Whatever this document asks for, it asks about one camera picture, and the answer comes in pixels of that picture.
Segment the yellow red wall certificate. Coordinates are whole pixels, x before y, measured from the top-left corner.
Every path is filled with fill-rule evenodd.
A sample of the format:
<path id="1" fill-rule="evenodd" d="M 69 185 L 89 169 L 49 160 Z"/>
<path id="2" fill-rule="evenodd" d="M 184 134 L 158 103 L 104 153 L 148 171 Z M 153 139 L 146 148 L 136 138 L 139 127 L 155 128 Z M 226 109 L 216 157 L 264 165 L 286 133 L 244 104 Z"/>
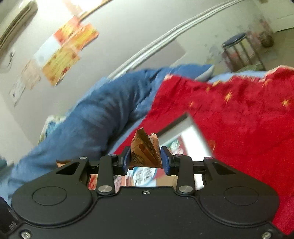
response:
<path id="1" fill-rule="evenodd" d="M 42 72 L 51 86 L 56 86 L 71 69 L 71 67 L 80 60 L 76 51 L 68 46 L 62 46 L 43 66 Z"/>

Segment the blue fleece blanket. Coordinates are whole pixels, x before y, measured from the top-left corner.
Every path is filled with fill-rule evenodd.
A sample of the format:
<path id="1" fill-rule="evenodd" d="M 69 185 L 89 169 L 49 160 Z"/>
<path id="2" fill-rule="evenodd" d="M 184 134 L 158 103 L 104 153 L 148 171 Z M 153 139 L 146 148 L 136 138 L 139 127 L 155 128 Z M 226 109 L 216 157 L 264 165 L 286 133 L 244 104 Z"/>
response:
<path id="1" fill-rule="evenodd" d="M 114 152 L 146 117 L 155 95 L 169 75 L 195 79 L 206 65 L 180 65 L 127 73 L 115 80 L 101 79 L 77 102 L 65 120 L 16 163 L 1 182 L 8 203 L 22 185 L 52 170 L 57 160 L 86 156 L 99 159 Z"/>

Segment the black shallow cardboard box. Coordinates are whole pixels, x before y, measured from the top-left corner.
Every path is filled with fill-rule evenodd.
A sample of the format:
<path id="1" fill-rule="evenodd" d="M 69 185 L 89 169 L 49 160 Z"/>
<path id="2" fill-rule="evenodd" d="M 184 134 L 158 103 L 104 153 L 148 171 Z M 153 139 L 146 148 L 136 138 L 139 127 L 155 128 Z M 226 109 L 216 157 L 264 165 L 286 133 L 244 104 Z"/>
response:
<path id="1" fill-rule="evenodd" d="M 166 146 L 171 154 L 184 154 L 193 161 L 203 161 L 212 151 L 191 115 L 185 113 L 157 133 L 160 147 Z"/>

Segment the orange wall certificate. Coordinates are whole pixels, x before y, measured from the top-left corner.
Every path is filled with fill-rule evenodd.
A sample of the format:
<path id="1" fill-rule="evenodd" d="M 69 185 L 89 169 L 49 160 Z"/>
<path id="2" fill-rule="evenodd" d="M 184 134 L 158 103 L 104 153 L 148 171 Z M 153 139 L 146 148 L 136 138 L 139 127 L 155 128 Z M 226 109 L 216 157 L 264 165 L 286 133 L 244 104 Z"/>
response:
<path id="1" fill-rule="evenodd" d="M 77 51 L 82 50 L 98 35 L 98 30 L 91 23 L 82 24 L 76 16 L 73 16 L 53 34 L 61 46 L 69 45 Z"/>

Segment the patterned pillow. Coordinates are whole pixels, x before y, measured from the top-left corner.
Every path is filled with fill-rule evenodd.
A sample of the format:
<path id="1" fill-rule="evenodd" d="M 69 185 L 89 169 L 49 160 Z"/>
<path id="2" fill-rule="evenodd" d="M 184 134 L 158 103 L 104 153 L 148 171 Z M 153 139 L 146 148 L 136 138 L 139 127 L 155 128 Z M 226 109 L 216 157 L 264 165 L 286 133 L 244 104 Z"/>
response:
<path id="1" fill-rule="evenodd" d="M 44 139 L 46 139 L 46 137 L 48 137 L 65 119 L 66 117 L 63 115 L 50 115 L 45 121 L 38 144 L 43 142 Z"/>

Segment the red cartoon print blanket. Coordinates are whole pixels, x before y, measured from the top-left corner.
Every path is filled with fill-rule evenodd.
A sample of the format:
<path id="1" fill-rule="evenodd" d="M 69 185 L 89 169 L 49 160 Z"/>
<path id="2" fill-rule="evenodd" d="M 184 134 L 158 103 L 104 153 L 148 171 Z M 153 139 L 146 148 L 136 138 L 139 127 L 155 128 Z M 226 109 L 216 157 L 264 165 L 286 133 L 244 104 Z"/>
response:
<path id="1" fill-rule="evenodd" d="M 293 68 L 264 77 L 200 83 L 172 75 L 161 84 L 140 127 L 157 133 L 189 113 L 222 162 L 273 187 L 274 224 L 293 231 Z"/>

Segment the blue round stool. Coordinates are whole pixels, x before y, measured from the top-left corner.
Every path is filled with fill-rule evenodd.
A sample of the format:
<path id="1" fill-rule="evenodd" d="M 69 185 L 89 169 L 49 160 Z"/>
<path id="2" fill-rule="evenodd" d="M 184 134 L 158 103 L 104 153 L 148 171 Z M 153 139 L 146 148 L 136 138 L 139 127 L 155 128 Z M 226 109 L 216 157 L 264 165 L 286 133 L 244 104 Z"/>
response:
<path id="1" fill-rule="evenodd" d="M 231 71 L 236 72 L 246 67 L 265 70 L 258 47 L 254 46 L 246 33 L 239 33 L 221 45 L 226 63 Z"/>

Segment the white wall air conditioner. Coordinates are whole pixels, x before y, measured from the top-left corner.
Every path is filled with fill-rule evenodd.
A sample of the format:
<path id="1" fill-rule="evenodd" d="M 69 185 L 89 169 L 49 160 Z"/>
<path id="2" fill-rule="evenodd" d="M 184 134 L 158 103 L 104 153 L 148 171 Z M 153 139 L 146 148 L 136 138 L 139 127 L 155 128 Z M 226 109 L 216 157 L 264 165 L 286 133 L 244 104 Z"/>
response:
<path id="1" fill-rule="evenodd" d="M 4 11 L 4 2 L 8 1 L 1 2 L 1 55 L 24 24 L 38 11 L 37 1 L 17 1 L 9 11 Z"/>

